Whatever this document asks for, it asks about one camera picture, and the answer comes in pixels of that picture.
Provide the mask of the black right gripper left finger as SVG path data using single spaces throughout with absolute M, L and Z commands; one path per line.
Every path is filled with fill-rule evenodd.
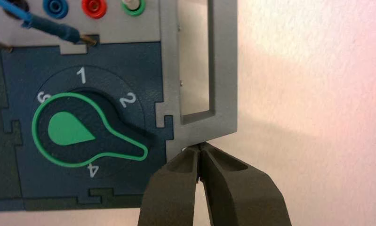
M 199 149 L 185 148 L 155 172 L 144 192 L 139 226 L 192 226 Z

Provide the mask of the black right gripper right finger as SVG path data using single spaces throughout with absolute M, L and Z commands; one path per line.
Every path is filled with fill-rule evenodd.
M 289 226 L 284 197 L 265 172 L 200 144 L 200 179 L 213 226 Z

